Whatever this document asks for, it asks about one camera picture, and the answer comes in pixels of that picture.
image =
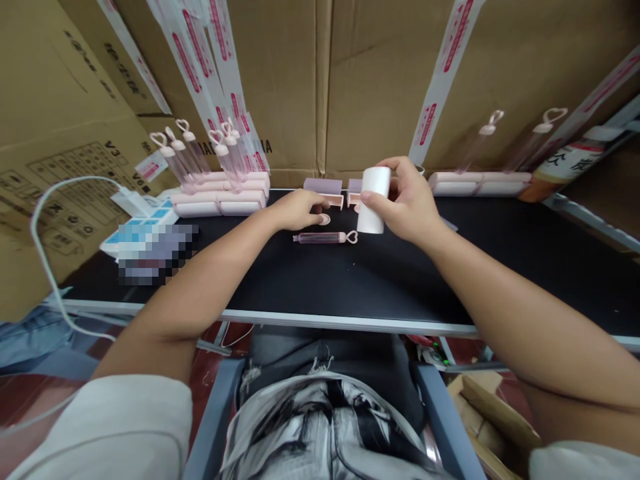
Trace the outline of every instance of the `black table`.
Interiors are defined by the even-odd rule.
[[[271,191],[270,203],[286,191]],[[437,205],[459,234],[582,312],[630,349],[640,347],[640,265],[544,205],[515,199],[443,198]],[[354,230],[357,214],[332,207],[331,223],[308,231]],[[197,223],[200,248],[241,217]],[[117,265],[99,252],[67,280],[68,308],[135,314],[154,287],[118,286]],[[224,320],[477,337],[434,264],[385,231],[356,245],[300,245],[274,235],[234,294]]]

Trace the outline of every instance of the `lap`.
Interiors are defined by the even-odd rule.
[[[425,410],[409,356],[398,335],[390,333],[256,325],[247,370],[253,368],[257,376],[241,392],[241,402],[268,385],[320,366],[366,383],[416,431],[424,428]]]

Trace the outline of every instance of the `floor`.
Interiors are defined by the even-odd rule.
[[[213,342],[219,328],[220,324],[214,324],[203,334],[202,338]],[[250,328],[251,325],[249,324],[230,323],[224,340],[225,345],[242,337]],[[120,331],[121,328],[113,327],[109,330],[109,333],[118,335]],[[233,345],[233,356],[243,356],[248,353],[250,338],[251,336],[248,335]],[[484,347],[482,342],[475,340],[448,339],[448,343],[458,364],[473,363]],[[101,359],[110,344],[108,340],[99,339],[87,353],[96,359]],[[193,396],[193,426],[189,448],[191,448],[195,439],[222,360],[223,357],[221,355],[200,349],[196,351],[193,358],[193,368],[189,379],[189,386]],[[504,380],[497,391],[498,396],[533,424],[531,410],[518,387],[518,380],[509,372],[504,373],[503,377]],[[68,398],[82,384],[82,382],[42,377],[40,375],[0,377],[0,398],[3,399],[0,402],[0,427],[8,427],[33,418]],[[3,456],[4,453],[10,452],[10,457],[12,458],[11,462],[2,462],[0,480],[6,478],[11,470],[42,442],[56,418],[57,415],[51,415],[46,420],[42,420],[21,432],[6,439],[0,439],[0,451],[3,452]]]

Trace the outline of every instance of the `hand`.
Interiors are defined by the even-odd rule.
[[[310,190],[294,190],[265,209],[273,218],[278,230],[302,230],[322,222],[320,215],[309,213],[315,207],[320,213],[329,208],[329,202],[319,193]]]
[[[427,180],[408,157],[389,158],[376,166],[389,167],[398,175],[391,179],[390,199],[379,193],[362,192],[360,200],[380,215],[392,232],[420,247],[428,247],[429,242],[449,230],[438,214]]]

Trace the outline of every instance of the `black tabletop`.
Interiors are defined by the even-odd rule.
[[[286,191],[272,191],[270,203]],[[582,312],[612,335],[640,337],[640,265],[544,205],[515,199],[438,198],[458,233],[509,268]],[[353,209],[332,207],[331,223],[307,231],[354,230]],[[241,217],[197,223],[200,248]],[[238,287],[229,309],[423,320],[470,325],[462,304],[433,263],[390,231],[359,236],[356,245],[300,245],[274,235]],[[98,252],[65,282],[66,298],[145,303],[154,287],[119,286],[117,264]]]

